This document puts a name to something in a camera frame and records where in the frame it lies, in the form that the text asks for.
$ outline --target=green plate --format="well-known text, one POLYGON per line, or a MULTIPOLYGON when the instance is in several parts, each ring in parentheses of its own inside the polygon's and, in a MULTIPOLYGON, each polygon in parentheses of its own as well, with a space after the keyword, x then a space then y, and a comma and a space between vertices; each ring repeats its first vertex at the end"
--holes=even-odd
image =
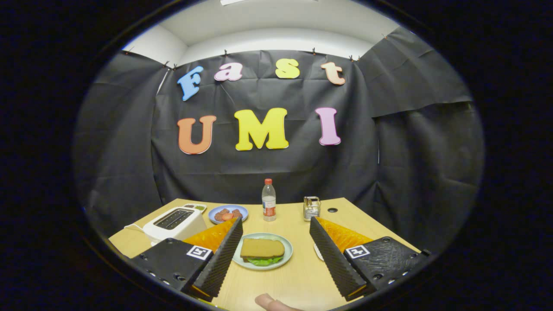
POLYGON ((288 241, 287 239, 281 237, 280 235, 259 232, 254 234, 246 234, 242 236, 242 238, 240 239, 240 243, 238 243, 238 247, 236 247, 236 251, 234 252, 232 261, 234 261, 235 263, 239 264, 244 268, 248 268, 252 270, 270 270, 270 269, 278 268, 283 264, 287 263, 288 260, 290 260, 290 257, 292 257, 293 252, 294 252, 294 248, 292 247, 292 244, 290 243, 290 241, 288 241), (280 241, 284 245, 284 256, 279 262, 274 263, 272 265, 264 266, 264 267, 256 266, 251 262, 244 262, 244 259, 240 258, 240 252, 242 250, 242 243, 244 239, 267 239, 267 240, 280 241))

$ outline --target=plastic bottle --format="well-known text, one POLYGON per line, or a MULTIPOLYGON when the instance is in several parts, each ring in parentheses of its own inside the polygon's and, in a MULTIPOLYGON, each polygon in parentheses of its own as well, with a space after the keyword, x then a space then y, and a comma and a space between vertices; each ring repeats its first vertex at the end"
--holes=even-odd
POLYGON ((263 201, 263 220, 275 220, 277 218, 277 193, 273 187, 273 180, 270 178, 265 180, 265 186, 261 192, 261 200, 263 201))

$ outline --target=plate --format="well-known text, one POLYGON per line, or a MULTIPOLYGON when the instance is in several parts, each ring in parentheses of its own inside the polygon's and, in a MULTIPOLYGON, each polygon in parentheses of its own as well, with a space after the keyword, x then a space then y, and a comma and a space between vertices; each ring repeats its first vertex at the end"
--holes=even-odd
POLYGON ((322 259, 322 255, 321 255, 321 252, 319 251, 319 248, 317 247, 317 244, 314 244, 313 246, 315 247, 315 252, 317 253, 317 257, 320 260, 325 261, 324 259, 322 259))
POLYGON ((209 211, 209 220, 211 220, 214 224, 222 224, 224 221, 217 221, 215 220, 215 214, 222 211, 223 209, 227 209, 229 212, 232 212, 235 209, 240 210, 240 214, 242 214, 242 221, 248 219, 248 210, 244 206, 240 205, 221 205, 218 206, 212 210, 209 211))
POLYGON ((259 232, 254 234, 246 234, 242 236, 242 238, 240 239, 240 242, 238 243, 238 246, 236 247, 234 256, 232 256, 232 261, 234 261, 235 263, 239 264, 244 268, 248 268, 252 270, 270 270, 270 269, 278 268, 283 264, 285 264, 286 262, 288 262, 288 260, 290 260, 290 257, 292 257, 293 252, 294 252, 294 248, 292 247, 292 244, 290 243, 290 241, 288 241, 287 239, 281 237, 280 235, 259 232), (240 258, 240 252, 242 250, 242 243, 244 239, 267 239, 267 240, 280 241, 284 245, 284 256, 279 262, 274 263, 272 265, 264 266, 264 267, 256 266, 251 262, 244 262, 244 259, 240 258))

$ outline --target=orange letter u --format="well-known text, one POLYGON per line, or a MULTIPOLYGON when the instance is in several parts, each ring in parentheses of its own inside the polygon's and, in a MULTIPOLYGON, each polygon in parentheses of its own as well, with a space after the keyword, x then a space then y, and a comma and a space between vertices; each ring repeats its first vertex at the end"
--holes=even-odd
POLYGON ((200 154, 206 152, 211 146, 211 132, 213 130, 213 122, 217 120, 216 116, 203 116, 200 122, 204 125, 202 141, 199 144, 192 143, 192 125, 196 123, 194 118, 186 118, 179 120, 179 148, 186 154, 200 154))

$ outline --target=letter m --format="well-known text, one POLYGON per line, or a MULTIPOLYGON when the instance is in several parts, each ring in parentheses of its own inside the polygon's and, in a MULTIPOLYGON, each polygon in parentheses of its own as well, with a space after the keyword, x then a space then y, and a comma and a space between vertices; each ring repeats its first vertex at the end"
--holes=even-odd
POLYGON ((249 136, 252 137, 255 146, 261 149, 267 135, 269 135, 267 148, 288 148, 288 141, 284 136, 284 117, 287 113, 284 108, 272 108, 267 112, 263 123, 259 123, 251 110, 239 110, 234 113, 234 117, 238 119, 239 128, 236 150, 245 151, 253 148, 252 143, 249 142, 249 136))

